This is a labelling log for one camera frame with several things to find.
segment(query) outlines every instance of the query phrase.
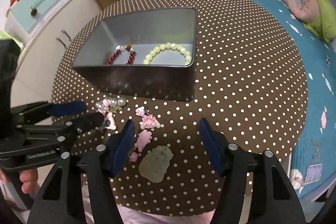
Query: blue bedsheet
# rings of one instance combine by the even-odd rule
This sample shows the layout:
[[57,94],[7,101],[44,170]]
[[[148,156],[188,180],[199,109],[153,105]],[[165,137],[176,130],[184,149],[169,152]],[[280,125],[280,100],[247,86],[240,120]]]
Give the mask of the blue bedsheet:
[[[294,40],[304,64],[308,82],[306,123],[293,150],[291,169],[298,169],[305,180],[309,165],[323,164],[321,179],[306,185],[300,194],[297,190],[299,196],[304,196],[336,171],[336,53],[291,16],[280,0],[252,1],[283,25]],[[325,128],[321,123],[323,112],[327,121]]]

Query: finger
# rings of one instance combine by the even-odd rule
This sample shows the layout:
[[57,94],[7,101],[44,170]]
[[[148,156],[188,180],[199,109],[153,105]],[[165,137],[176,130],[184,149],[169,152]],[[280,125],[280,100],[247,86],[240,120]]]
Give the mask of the finger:
[[3,181],[4,183],[8,183],[8,178],[5,175],[5,173],[1,170],[1,168],[0,168],[0,180]]
[[24,170],[20,174],[20,180],[21,182],[35,182],[37,183],[38,180],[38,172],[37,169],[30,169],[30,170]]
[[36,187],[36,182],[29,181],[29,182],[23,183],[21,190],[24,194],[30,194],[35,190],[35,187]]

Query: round table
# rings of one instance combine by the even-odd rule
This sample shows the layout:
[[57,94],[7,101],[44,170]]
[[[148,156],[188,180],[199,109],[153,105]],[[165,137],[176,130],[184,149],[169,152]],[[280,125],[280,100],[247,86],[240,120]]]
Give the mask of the round table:
[[[279,161],[291,153],[305,124],[307,83],[304,66],[293,40],[282,25],[251,0],[120,0],[93,18],[67,49],[54,81],[53,102],[95,102],[105,96],[78,73],[71,62],[103,19],[123,13],[163,7],[197,8],[197,71],[191,102],[123,96],[127,105],[115,115],[117,130],[133,119],[140,132],[139,106],[147,106],[162,128],[137,162],[125,163],[111,179],[117,204],[143,212],[187,216],[216,208],[223,179],[212,170],[198,132],[206,117],[213,130],[243,149],[274,152]],[[84,153],[118,131],[96,131],[78,136],[73,153]],[[148,150],[166,145],[174,156],[161,183],[151,183],[138,166]],[[247,174],[246,194],[252,174]]]

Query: white cabinet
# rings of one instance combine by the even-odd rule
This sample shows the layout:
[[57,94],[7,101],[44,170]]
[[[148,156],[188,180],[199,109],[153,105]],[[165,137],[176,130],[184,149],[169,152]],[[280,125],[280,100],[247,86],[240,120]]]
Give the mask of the white cabinet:
[[[68,47],[75,35],[100,12],[101,7],[96,0],[71,0],[64,5],[51,20],[49,19],[36,38],[33,38],[28,49],[24,50],[16,79],[39,94],[40,100],[50,101],[54,77],[66,51],[65,47]],[[19,90],[17,87],[12,90],[13,101],[16,100],[15,96],[20,96],[13,92],[18,93]],[[34,102],[36,99],[32,97],[29,101]]]

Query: pink bow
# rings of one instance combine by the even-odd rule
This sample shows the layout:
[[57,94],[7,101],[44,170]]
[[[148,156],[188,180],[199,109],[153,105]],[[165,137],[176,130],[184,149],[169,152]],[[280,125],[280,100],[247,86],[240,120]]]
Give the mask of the pink bow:
[[151,121],[154,122],[155,119],[156,119],[156,118],[153,116],[153,114],[151,114],[151,115],[149,115],[149,116],[148,116],[148,115],[144,115],[144,116],[142,117],[142,121],[143,121],[143,122],[145,122],[145,121],[147,121],[147,120],[151,120]]

